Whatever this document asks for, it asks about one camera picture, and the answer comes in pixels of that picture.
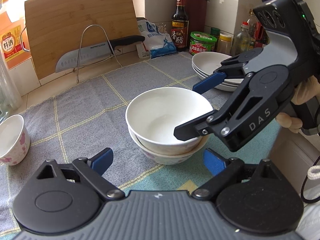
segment food package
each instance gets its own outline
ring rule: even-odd
[[[138,21],[138,28],[146,39],[137,46],[140,58],[151,58],[176,53],[177,49],[168,33],[160,32],[158,26],[147,20]]]

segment yellow label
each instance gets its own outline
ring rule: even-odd
[[[172,27],[184,28],[184,22],[174,22],[174,21],[172,21]]]
[[[6,62],[24,53],[20,43],[21,26],[18,25],[1,35],[1,47]]]

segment gray ribbed surface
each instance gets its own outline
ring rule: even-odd
[[[109,202],[86,227],[62,236],[20,233],[17,240],[301,240],[296,233],[258,237],[236,233],[209,202],[186,191],[132,191],[122,201]]]

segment knife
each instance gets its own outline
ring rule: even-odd
[[[110,44],[113,48],[118,49],[123,46],[143,42],[144,36],[132,35],[124,38],[111,40]],[[65,53],[56,64],[56,73],[77,67],[79,49]],[[81,48],[80,65],[91,64],[99,59],[111,55],[111,49],[107,41]]]

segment hand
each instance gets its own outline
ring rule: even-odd
[[[301,82],[294,92],[291,102],[295,105],[302,105],[311,98],[316,96],[320,102],[320,84],[315,76],[308,78],[306,81]],[[302,127],[302,121],[299,118],[290,117],[286,113],[279,113],[276,116],[276,121],[284,128],[289,128],[290,131],[298,133]]]

